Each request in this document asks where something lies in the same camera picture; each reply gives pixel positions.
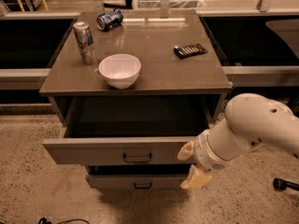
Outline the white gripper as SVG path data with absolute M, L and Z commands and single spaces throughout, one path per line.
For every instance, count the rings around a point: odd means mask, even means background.
M 178 159 L 186 161 L 192 155 L 196 165 L 192 164 L 187 178 L 180 184 L 182 189 L 200 189 L 212 178 L 208 172 L 223 170 L 228 162 L 221 159 L 210 147 L 207 138 L 209 130 L 204 130 L 196 136 L 194 142 L 186 143 L 178 152 Z

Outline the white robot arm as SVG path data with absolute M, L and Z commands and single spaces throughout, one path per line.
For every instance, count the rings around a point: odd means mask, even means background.
M 298 157 L 299 118 L 281 102 L 254 93 L 239 94 L 228 102 L 219 123 L 179 151 L 179 160 L 195 160 L 181 187 L 200 189 L 211 180 L 213 171 L 262 145 Z

